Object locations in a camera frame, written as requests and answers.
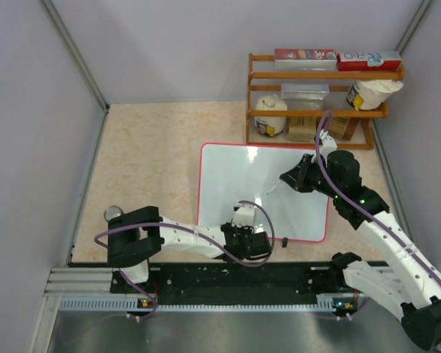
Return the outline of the whiteboard with pink frame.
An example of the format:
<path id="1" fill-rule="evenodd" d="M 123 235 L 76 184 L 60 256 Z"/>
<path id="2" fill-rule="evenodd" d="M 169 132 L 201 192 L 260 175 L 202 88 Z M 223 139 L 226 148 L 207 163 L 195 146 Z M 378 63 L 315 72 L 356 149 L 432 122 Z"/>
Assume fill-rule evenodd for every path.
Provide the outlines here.
<path id="1" fill-rule="evenodd" d="M 224 224 L 232 219 L 240 200 L 263 207 L 254 227 L 268 231 L 268 220 L 276 239 L 320 243 L 326 236 L 329 199 L 318 192 L 297 193 L 281 183 L 266 195 L 302 158 L 305 149 L 206 143 L 201 148 L 198 186 L 198 225 Z"/>

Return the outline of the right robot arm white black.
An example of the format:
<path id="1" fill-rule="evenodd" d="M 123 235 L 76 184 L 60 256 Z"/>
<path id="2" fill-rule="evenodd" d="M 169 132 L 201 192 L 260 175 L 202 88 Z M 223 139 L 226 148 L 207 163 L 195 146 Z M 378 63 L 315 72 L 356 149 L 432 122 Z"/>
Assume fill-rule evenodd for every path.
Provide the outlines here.
<path id="1" fill-rule="evenodd" d="M 330 286 L 366 294 L 399 320 L 416 346 L 430 351 L 441 344 L 441 273 L 406 235 L 383 198 L 362 184 L 359 173 L 354 155 L 338 150 L 327 157 L 305 154 L 279 178 L 296 192 L 328 196 L 397 277 L 389 279 L 354 253 L 336 254 L 328 273 Z"/>

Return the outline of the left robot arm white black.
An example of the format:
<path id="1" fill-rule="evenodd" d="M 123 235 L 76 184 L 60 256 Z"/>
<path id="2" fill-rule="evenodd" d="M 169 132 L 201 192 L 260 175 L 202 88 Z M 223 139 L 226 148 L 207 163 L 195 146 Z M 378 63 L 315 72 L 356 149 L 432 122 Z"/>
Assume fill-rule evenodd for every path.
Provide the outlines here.
<path id="1" fill-rule="evenodd" d="M 111 206 L 107 221 L 107 262 L 126 275 L 135 291 L 147 290 L 152 281 L 149 259 L 161 251 L 200 254 L 211 259 L 233 261 L 251 267 L 265 262 L 273 244 L 266 232 L 254 228 L 257 208 L 251 202 L 234 206 L 232 220 L 220 226 L 200 227 L 172 221 L 155 206 L 130 213 Z"/>

